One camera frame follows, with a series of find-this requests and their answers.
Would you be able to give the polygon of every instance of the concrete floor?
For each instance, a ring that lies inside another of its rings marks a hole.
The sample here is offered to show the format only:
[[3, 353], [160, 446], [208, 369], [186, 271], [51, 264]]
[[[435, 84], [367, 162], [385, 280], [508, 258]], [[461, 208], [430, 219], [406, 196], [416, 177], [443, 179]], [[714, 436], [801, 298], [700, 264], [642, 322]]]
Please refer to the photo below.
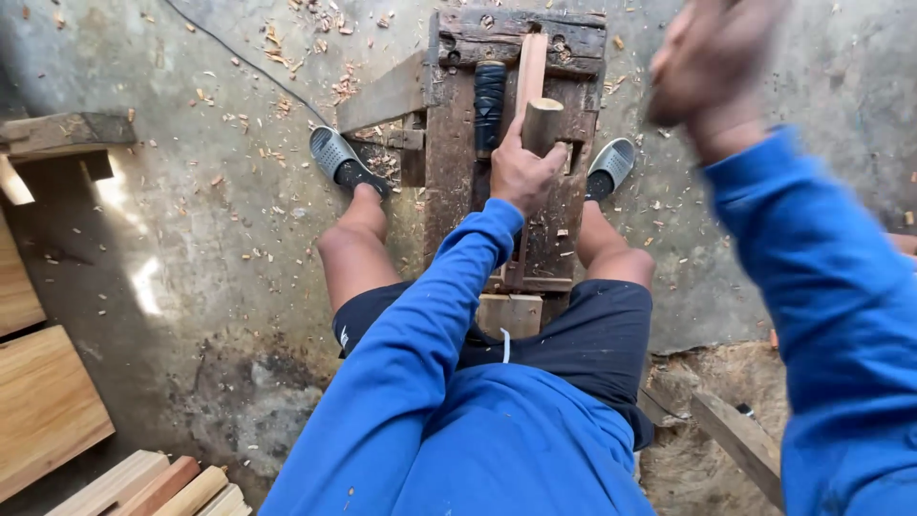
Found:
[[[361, 82], [371, 81], [426, 45], [433, 9], [458, 0], [337, 3], [355, 29], [351, 36], [316, 33], [304, 10], [293, 12], [282, 0], [176, 1], [236, 55], [332, 118], [329, 86], [345, 73], [345, 62], [358, 67]], [[28, 20], [23, 4], [31, 10]], [[32, 116], [134, 107], [138, 137], [147, 143], [133, 155], [114, 152], [110, 179], [33, 174], [26, 180], [37, 203], [6, 207], [45, 310], [72, 336], [118, 432], [3, 504], [4, 514], [42, 514], [138, 448], [227, 465], [230, 479], [257, 505], [337, 368], [314, 243], [347, 200], [314, 165], [302, 166], [311, 161], [304, 151], [308, 123], [318, 118], [296, 103], [289, 117], [277, 118], [281, 90], [266, 77], [256, 78], [244, 63], [234, 66], [232, 53], [200, 30], [189, 32], [163, 0], [130, 4], [7, 0], [0, 11], [0, 58]], [[543, 3], [503, 1], [503, 7], [517, 5]], [[646, 68], [663, 37], [659, 24], [680, 5], [553, 4], [606, 10], [610, 35], [620, 34], [626, 45], [618, 51], [609, 44], [606, 53], [608, 77], [630, 77], [606, 97], [598, 143], [646, 135], [634, 177], [605, 208], [630, 242], [654, 238], [646, 248], [658, 263], [652, 337], [658, 353], [762, 339], [769, 326], [734, 259], [735, 247], [726, 246], [708, 211], [689, 148], [677, 132], [666, 139], [642, 123]], [[832, 14], [832, 5], [799, 0], [789, 14], [765, 81], [770, 118], [798, 124], [808, 148], [824, 156], [890, 230], [913, 232], [901, 223], [917, 204], [917, 185], [910, 183], [917, 170], [917, 62], [911, 57], [917, 6], [842, 2]], [[627, 14], [626, 6], [637, 10]], [[54, 10], [66, 21], [61, 30]], [[378, 28], [375, 17], [389, 11], [396, 15], [390, 28]], [[284, 55], [304, 59], [294, 81], [260, 50], [266, 22], [276, 27]], [[327, 53], [307, 55], [316, 38], [327, 41]], [[196, 88], [212, 95], [215, 106], [197, 100]], [[192, 99], [195, 107], [188, 106]], [[248, 133], [238, 119], [224, 121], [226, 114], [247, 115]], [[289, 166], [261, 159], [259, 148], [282, 152]], [[223, 181], [211, 185], [220, 174]], [[392, 258], [400, 266], [406, 259], [406, 278], [419, 275], [422, 262], [416, 196], [405, 189], [387, 207]], [[273, 260], [243, 260], [253, 248]], [[50, 252], [67, 259], [47, 264], [43, 255]], [[688, 262], [680, 264], [683, 258]], [[251, 444], [259, 448], [249, 450]]]

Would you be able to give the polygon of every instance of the man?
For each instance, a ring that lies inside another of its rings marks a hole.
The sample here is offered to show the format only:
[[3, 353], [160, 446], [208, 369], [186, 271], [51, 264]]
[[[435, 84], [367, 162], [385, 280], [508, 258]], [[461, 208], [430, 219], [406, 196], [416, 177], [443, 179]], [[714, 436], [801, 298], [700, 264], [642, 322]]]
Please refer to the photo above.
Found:
[[[785, 5], [689, 0], [653, 60], [648, 117], [684, 124], [780, 334], [793, 410], [787, 513], [900, 513], [917, 499], [917, 283], [868, 213], [796, 152], [792, 129], [768, 132], [761, 121], [754, 85]], [[360, 300], [382, 303], [379, 289], [399, 282], [382, 246], [380, 197], [364, 174], [332, 170], [355, 189], [320, 243], [348, 358], [261, 514], [652, 513], [631, 478], [649, 432], [631, 380], [646, 349], [653, 264], [595, 202], [583, 208], [577, 246], [589, 279], [561, 328], [512, 342], [509, 364], [465, 342], [487, 276], [563, 161], [559, 150], [544, 160], [522, 151], [520, 127], [494, 155], [485, 209], [378, 311]], [[604, 305], [600, 291], [610, 294]], [[378, 318], [358, 327], [348, 302]], [[620, 359], [565, 353], [587, 344]]]

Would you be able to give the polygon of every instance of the fist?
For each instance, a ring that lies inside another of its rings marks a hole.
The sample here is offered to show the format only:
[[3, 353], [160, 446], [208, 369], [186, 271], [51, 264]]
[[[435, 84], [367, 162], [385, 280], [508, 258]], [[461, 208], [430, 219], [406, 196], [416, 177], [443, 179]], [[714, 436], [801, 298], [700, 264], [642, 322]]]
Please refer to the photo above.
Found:
[[711, 116], [742, 117], [745, 113], [736, 106], [752, 104], [748, 100], [788, 3], [687, 0], [650, 64], [649, 121], [674, 127]]
[[554, 144], [544, 159], [522, 148], [525, 114], [513, 120], [503, 143], [491, 155], [491, 197], [515, 206], [523, 217], [531, 217], [545, 205], [551, 179], [567, 161], [567, 146]]

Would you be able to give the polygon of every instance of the blue long-sleeve shirt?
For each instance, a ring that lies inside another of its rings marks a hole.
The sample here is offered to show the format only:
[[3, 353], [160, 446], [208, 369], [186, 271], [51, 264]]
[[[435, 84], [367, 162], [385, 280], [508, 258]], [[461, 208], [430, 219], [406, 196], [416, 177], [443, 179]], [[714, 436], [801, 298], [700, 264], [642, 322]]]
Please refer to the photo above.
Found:
[[[782, 131], [707, 170], [780, 333], [794, 415], [788, 513], [917, 492], [917, 285]], [[341, 365], [260, 514], [648, 514], [623, 418], [531, 367], [455, 372], [478, 295], [523, 224], [488, 201]]]

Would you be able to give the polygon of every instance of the blue sleeve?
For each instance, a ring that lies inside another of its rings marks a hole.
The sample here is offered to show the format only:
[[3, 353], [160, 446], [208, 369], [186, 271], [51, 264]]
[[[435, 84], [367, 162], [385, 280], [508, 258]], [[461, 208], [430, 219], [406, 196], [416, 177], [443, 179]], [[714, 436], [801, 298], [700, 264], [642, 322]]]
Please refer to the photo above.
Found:
[[443, 241], [430, 268], [340, 366], [264, 505], [269, 514], [388, 514], [446, 395], [478, 296], [523, 217], [491, 199]]
[[917, 493], [917, 281], [820, 164], [771, 138], [706, 170], [780, 337], [788, 514], [891, 514]]

